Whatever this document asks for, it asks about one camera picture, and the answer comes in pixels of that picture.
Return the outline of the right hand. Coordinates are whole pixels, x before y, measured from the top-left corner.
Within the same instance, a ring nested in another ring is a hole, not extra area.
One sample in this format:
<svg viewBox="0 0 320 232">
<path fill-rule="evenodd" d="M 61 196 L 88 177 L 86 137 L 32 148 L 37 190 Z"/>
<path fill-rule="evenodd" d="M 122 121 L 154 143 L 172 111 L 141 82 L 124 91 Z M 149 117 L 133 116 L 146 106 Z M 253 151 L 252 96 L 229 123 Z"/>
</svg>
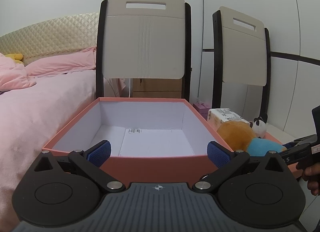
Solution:
<svg viewBox="0 0 320 232">
<path fill-rule="evenodd" d="M 314 196 L 319 196 L 319 173 L 320 164 L 318 162 L 316 164 L 313 164 L 312 166 L 307 167 L 303 171 L 302 175 L 303 180 L 307 182 L 308 189 Z"/>
</svg>

